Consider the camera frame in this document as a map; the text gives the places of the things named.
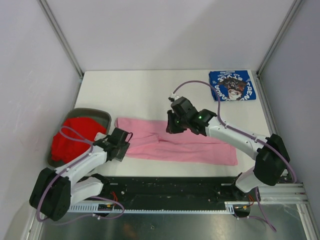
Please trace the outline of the pink t shirt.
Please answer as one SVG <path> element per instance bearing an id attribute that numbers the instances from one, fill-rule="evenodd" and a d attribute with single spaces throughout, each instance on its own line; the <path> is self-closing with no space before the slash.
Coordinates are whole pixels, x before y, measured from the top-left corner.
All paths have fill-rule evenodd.
<path id="1" fill-rule="evenodd" d="M 115 126 L 133 133 L 126 155 L 130 158 L 212 165 L 236 166 L 235 147 L 216 138 L 166 132 L 167 122 L 119 117 Z"/>

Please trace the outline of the blue printed t shirt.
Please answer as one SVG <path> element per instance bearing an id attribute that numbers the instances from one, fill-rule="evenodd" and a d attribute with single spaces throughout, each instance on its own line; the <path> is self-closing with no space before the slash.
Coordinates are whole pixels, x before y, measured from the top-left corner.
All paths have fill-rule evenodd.
<path id="1" fill-rule="evenodd" d="M 217 102 L 251 101 L 257 95 L 253 86 L 253 77 L 248 70 L 210 71 L 208 74 L 212 97 Z"/>

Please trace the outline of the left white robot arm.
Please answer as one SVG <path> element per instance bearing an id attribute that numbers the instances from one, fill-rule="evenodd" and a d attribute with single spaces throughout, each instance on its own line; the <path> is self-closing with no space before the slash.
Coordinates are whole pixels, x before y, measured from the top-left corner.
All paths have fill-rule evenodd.
<path id="1" fill-rule="evenodd" d="M 97 133 L 93 141 L 68 126 L 62 126 L 59 133 L 66 139 L 87 144 L 88 149 L 63 166 L 46 167 L 39 173 L 29 204 L 36 210 L 35 217 L 40 223 L 60 220 L 71 206 L 87 198 L 107 199 L 111 188 L 102 176 L 82 178 L 108 161 L 122 161 L 134 135 L 117 127 L 110 135 Z"/>

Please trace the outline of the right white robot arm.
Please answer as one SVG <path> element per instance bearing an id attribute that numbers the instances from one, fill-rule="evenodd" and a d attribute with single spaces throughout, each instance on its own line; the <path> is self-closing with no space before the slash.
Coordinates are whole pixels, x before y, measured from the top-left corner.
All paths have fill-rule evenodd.
<path id="1" fill-rule="evenodd" d="M 167 133 L 190 130 L 195 135 L 221 140 L 255 161 L 254 167 L 240 173 L 232 184 L 230 194 L 235 200 L 242 201 L 249 191 L 263 184 L 275 186 L 284 170 L 289 169 L 290 157 L 279 135 L 273 133 L 267 137 L 237 129 L 215 112 L 208 109 L 198 111 L 182 96 L 169 97 L 169 101 Z"/>

